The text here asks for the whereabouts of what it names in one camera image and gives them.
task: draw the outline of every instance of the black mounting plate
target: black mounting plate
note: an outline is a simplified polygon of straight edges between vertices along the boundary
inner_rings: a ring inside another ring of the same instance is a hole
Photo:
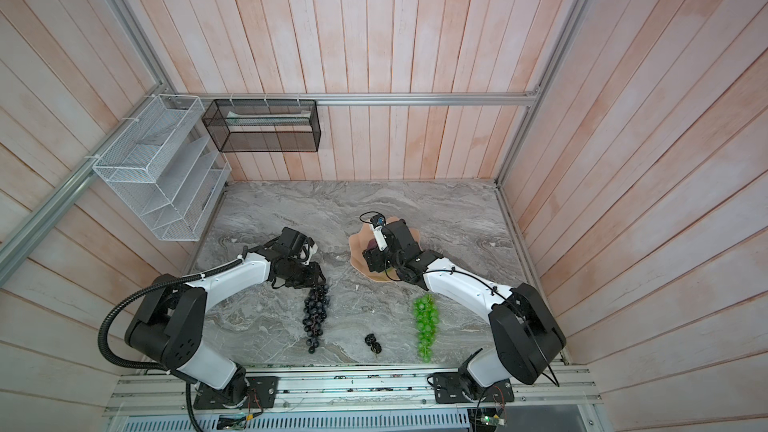
[[[470,400],[464,395],[461,374],[459,372],[437,372],[432,376],[435,389],[435,402],[438,404],[465,404]],[[508,403],[514,402],[512,383],[500,380],[488,389],[485,401]]]
[[[241,409],[248,408],[250,402],[250,408],[254,411],[259,410],[259,405],[264,409],[271,409],[275,406],[275,393],[277,392],[277,377],[248,377],[248,398],[245,399]],[[200,395],[197,396],[194,402],[194,408],[196,410],[213,410],[225,408],[218,395],[214,394],[211,390],[203,388]]]

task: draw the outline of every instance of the vented panel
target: vented panel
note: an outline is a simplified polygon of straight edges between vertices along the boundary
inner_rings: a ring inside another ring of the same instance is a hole
[[[218,414],[196,414],[203,430],[216,430]],[[287,412],[264,414],[250,420],[246,430],[279,430],[280,432],[309,432],[312,430],[466,430],[469,418],[466,409],[430,410],[354,410],[349,412]],[[192,430],[186,415],[132,417],[123,432],[181,432]]]

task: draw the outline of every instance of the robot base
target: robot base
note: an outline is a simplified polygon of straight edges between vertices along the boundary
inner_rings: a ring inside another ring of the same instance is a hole
[[[258,410],[259,406],[264,409],[271,409],[275,405],[275,393],[277,392],[277,377],[252,377],[246,378],[248,389],[247,398],[240,409],[250,408]],[[200,388],[200,394],[194,402],[196,410],[213,410],[226,408],[225,401],[216,390],[209,387]]]
[[[435,402],[438,404],[464,404],[466,396],[479,400],[483,390],[468,388],[466,378],[460,372],[437,372],[432,376],[435,386]],[[514,392],[509,379],[500,380],[492,385],[485,396],[485,401],[514,402]]]

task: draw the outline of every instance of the marble tabletop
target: marble tabletop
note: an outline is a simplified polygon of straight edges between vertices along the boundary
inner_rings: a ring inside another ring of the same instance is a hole
[[[414,285],[377,283],[350,264],[348,237],[360,231],[366,211],[404,218],[431,248],[494,282],[523,281],[502,212],[487,182],[237,182],[228,187],[197,260],[205,270],[227,262],[243,246],[259,245],[284,226],[311,236],[330,286],[331,303],[320,347],[307,352],[301,323],[307,290],[269,285],[248,288],[212,308],[206,341],[240,364],[413,364]],[[458,366],[472,352],[493,345],[490,328],[472,312],[436,296],[442,322],[432,362]],[[382,345],[371,352],[364,337]]]

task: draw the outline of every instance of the wooden wall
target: wooden wall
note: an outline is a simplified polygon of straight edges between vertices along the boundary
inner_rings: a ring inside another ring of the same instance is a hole
[[[0,241],[153,87],[105,0],[0,0]],[[101,320],[159,273],[181,274],[188,248],[91,187],[0,289],[3,426],[91,429],[129,372],[101,358]],[[138,358],[120,338],[129,321],[113,347]]]
[[[522,92],[573,0],[128,0],[179,91]],[[491,178],[522,110],[321,108],[320,153],[230,155],[238,180]]]
[[[504,184],[617,430],[768,427],[766,2],[596,0]]]

